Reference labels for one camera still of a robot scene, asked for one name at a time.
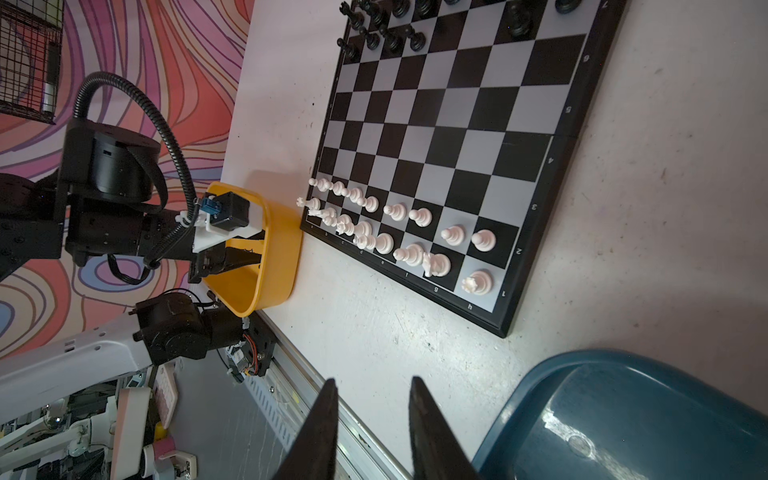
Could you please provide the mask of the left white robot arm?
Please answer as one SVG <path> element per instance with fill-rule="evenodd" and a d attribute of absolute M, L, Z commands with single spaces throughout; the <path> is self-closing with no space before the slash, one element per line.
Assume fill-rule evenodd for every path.
<path fill-rule="evenodd" d="M 162 151 L 183 158 L 170 128 L 156 138 L 73 118 L 59 167 L 32 181 L 1 177 L 1 353 L 21 354 L 87 327 L 164 287 L 247 262 L 198 236 L 167 206 Z"/>

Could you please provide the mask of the white bishop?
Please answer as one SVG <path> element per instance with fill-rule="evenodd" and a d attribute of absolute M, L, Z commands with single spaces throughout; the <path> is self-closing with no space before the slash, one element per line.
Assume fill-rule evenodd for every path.
<path fill-rule="evenodd" d="M 409 266 L 421 266 L 425 255 L 424 248 L 418 243 L 412 243 L 406 247 L 393 251 L 393 257 L 397 262 L 404 262 Z"/>

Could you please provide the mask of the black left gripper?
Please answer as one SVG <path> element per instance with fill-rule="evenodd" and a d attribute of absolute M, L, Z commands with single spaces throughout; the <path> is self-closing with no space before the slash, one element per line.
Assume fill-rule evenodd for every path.
<path fill-rule="evenodd" d="M 150 250 L 178 222 L 174 210 L 145 214 L 124 204 L 76 197 L 70 208 L 64 249 L 83 267 L 90 257 L 106 254 L 147 257 Z M 233 247 L 211 247 L 194 254 L 189 284 L 249 265 L 259 265 L 262 255 Z"/>

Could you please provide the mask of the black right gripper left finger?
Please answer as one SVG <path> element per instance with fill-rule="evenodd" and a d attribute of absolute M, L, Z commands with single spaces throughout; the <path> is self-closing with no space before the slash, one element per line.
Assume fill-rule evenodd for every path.
<path fill-rule="evenodd" d="M 309 411 L 291 449 L 272 477 L 280 479 L 333 479 L 338 443 L 338 389 L 327 380 Z"/>

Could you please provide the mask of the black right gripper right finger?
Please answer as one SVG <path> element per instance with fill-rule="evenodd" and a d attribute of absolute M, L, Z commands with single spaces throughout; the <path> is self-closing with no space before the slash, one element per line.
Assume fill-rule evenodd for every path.
<path fill-rule="evenodd" d="M 409 392 L 414 479 L 479 479 L 421 377 Z"/>

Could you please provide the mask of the white pawn e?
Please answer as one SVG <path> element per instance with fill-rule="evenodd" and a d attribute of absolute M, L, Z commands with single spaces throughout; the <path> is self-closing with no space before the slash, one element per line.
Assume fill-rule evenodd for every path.
<path fill-rule="evenodd" d="M 397 203 L 393 205 L 385 205 L 383 208 L 385 215 L 392 218 L 393 221 L 402 221 L 408 217 L 408 209 L 403 203 Z"/>

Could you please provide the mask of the white pawn f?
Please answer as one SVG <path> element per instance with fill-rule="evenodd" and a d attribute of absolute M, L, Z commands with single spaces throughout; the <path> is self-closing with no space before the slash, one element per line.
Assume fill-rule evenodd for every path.
<path fill-rule="evenodd" d="M 408 217 L 417 226 L 425 228 L 432 222 L 432 213 L 427 208 L 413 209 L 409 212 Z"/>

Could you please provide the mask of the white pawn g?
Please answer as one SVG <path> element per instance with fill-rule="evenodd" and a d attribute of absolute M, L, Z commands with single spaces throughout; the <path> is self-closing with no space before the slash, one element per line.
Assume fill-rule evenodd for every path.
<path fill-rule="evenodd" d="M 461 245 L 466 237 L 464 228 L 461 225 L 452 225 L 440 232 L 441 238 L 450 246 Z"/>

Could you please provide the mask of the white king chess piece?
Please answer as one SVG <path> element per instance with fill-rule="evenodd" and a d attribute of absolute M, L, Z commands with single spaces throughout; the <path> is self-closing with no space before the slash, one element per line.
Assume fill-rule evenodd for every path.
<path fill-rule="evenodd" d="M 389 254 L 394 248 L 393 237 L 388 233 L 375 235 L 360 235 L 354 244 L 361 250 L 376 251 L 382 255 Z"/>

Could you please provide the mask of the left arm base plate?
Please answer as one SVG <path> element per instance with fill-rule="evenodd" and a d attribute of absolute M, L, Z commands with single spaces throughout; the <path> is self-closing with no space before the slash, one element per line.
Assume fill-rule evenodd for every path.
<path fill-rule="evenodd" d="M 251 314 L 244 324 L 241 340 L 220 350 L 228 374 L 238 384 L 252 377 L 264 377 L 270 367 L 278 343 L 273 329 L 260 312 Z"/>

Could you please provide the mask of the white knight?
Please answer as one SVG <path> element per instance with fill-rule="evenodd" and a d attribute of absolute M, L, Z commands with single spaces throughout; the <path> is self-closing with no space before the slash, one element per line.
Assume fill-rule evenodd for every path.
<path fill-rule="evenodd" d="M 426 253 L 422 259 L 426 277 L 444 277 L 451 270 L 450 258 L 444 254 Z"/>

